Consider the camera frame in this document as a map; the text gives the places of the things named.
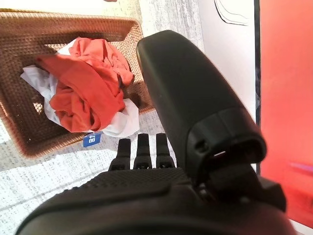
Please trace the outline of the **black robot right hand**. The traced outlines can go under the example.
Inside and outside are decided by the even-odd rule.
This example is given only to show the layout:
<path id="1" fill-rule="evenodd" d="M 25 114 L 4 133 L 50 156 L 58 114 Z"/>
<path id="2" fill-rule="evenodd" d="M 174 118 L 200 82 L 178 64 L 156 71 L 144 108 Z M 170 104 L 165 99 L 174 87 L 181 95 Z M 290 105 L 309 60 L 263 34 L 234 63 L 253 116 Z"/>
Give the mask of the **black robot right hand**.
<path id="1" fill-rule="evenodd" d="M 42 203 L 17 234 L 295 234 L 281 186 L 252 168 L 267 154 L 260 128 L 211 61 L 171 30 L 136 53 L 164 128 L 156 167 L 145 135 L 134 168 L 122 140 L 107 172 Z"/>

